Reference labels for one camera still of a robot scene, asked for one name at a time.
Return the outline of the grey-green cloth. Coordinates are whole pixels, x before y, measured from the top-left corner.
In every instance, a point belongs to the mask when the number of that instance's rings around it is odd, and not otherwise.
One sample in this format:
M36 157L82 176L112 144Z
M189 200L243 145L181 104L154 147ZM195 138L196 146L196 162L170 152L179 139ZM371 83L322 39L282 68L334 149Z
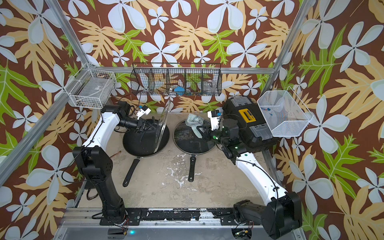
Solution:
M204 125L204 119L200 116L189 114L185 120L186 126L190 127L197 138L202 139L203 136L199 132L198 127Z

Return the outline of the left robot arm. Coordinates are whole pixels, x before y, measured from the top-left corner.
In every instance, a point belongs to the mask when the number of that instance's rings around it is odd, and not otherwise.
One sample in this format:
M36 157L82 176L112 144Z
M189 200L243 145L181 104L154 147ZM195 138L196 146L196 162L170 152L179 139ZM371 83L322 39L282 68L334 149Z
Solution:
M101 109L101 118L86 142L73 149L73 156L78 170L96 189L102 202L100 224L121 226L128 221L128 214L123 199L118 194L112 179L113 161L106 153L108 141L115 127L127 129L155 129L158 121L152 119L147 124L145 119L130 117L131 106L127 102L105 105Z

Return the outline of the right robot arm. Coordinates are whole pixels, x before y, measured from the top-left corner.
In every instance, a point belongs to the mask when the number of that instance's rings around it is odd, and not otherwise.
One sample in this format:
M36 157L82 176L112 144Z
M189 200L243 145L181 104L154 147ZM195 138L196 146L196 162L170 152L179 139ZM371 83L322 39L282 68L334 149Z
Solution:
M298 229L303 224L301 199L294 192L287 192L259 164L254 154L241 142L238 122L224 119L222 126L198 126L206 141L221 145L225 156L251 181L263 199L263 205L249 200L234 204L234 218L263 226L269 237L278 239Z

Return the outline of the left black frying pan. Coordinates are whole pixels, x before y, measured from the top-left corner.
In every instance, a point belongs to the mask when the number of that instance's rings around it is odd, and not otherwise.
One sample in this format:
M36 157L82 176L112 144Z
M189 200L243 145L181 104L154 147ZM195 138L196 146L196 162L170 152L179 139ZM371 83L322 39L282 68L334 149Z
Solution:
M133 173L139 164L141 158L155 155L155 131L136 132L136 130L130 130L123 135L123 147L127 153L134 156L128 173L123 180L123 187L127 187L131 181Z

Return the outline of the black toolbox yellow latch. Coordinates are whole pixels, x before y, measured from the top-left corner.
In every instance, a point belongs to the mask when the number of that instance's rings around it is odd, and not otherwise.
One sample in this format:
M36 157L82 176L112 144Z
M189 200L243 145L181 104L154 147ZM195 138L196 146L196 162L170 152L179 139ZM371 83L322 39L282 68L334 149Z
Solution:
M224 118L237 121L239 142L252 153L266 151L278 142L273 137L259 106L249 97L229 98L223 105Z

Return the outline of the blue object in basket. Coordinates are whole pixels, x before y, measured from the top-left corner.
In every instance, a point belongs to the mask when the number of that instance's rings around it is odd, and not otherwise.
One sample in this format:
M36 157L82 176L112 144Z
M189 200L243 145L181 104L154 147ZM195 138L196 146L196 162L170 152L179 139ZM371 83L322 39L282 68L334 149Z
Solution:
M176 87L174 89L174 93L177 94L178 96L184 95L186 90L183 87Z

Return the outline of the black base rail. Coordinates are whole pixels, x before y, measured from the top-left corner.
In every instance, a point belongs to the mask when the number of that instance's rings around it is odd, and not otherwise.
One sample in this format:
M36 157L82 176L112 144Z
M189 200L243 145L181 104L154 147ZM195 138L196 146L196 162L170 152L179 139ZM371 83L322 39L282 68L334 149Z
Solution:
M139 226L145 221L198 222L204 220L219 220L222 226L234 226L243 223L260 225L260 218L259 213L246 215L236 208L126 208L114 214L98 213L92 216L92 219L100 220L102 226Z

